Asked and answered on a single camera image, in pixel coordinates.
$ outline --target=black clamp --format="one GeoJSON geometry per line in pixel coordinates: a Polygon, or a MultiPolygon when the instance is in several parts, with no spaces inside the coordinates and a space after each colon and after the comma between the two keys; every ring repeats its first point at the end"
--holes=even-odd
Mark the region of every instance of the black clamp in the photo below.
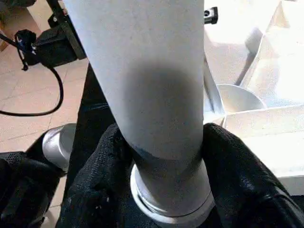
{"type": "Polygon", "coordinates": [[[219,19],[218,8],[212,7],[204,11],[205,24],[216,24],[219,19]]]}

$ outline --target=white bowl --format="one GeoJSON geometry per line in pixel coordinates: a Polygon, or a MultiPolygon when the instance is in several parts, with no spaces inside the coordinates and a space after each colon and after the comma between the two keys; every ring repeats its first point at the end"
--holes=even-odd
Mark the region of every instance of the white bowl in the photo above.
{"type": "Polygon", "coordinates": [[[231,84],[219,84],[217,87],[227,113],[266,108],[260,98],[244,88],[231,84]]]}

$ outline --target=white cylindrical tube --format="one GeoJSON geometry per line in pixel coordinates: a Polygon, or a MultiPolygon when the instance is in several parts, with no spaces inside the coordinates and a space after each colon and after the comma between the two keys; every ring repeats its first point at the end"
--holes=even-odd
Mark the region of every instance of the white cylindrical tube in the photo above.
{"type": "Polygon", "coordinates": [[[166,216],[195,211],[210,193],[198,155],[204,0],[65,4],[117,124],[137,152],[143,201],[166,216]]]}

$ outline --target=black cable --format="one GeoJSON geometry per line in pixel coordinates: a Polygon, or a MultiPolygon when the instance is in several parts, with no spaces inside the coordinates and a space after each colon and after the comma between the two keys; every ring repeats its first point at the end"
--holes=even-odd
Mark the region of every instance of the black cable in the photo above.
{"type": "Polygon", "coordinates": [[[4,36],[1,33],[0,33],[0,39],[3,39],[5,42],[11,44],[12,46],[16,47],[17,49],[23,51],[24,53],[28,53],[28,54],[32,55],[33,58],[38,60],[43,66],[45,66],[47,69],[49,69],[55,75],[55,78],[57,79],[58,85],[59,85],[59,101],[58,101],[58,104],[56,105],[56,107],[53,108],[52,110],[49,110],[46,112],[41,112],[41,113],[11,113],[11,112],[6,112],[6,111],[0,110],[0,114],[10,115],[10,116],[19,116],[19,117],[30,117],[30,116],[48,115],[48,114],[51,114],[51,113],[54,113],[55,111],[57,111],[62,105],[63,96],[64,96],[63,84],[62,84],[61,78],[60,78],[59,74],[57,73],[57,71],[51,65],[49,65],[47,62],[45,62],[43,60],[43,58],[40,58],[38,55],[35,55],[31,51],[26,50],[23,46],[12,41],[11,39],[7,38],[6,36],[4,36]]]}

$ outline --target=tiled floor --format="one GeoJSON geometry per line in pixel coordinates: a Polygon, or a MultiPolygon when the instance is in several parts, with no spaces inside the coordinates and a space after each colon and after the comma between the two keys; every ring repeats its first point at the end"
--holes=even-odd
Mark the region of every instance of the tiled floor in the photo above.
{"type": "MultiPolygon", "coordinates": [[[[10,117],[0,115],[0,152],[24,151],[44,131],[77,121],[88,60],[75,61],[56,67],[64,83],[61,108],[42,117],[10,117]]],[[[0,53],[0,109],[11,112],[42,112],[54,107],[59,90],[53,74],[42,65],[32,66],[27,72],[14,47],[0,53]]],[[[46,214],[44,228],[53,228],[59,216],[66,178],[62,178],[46,214]]]]}

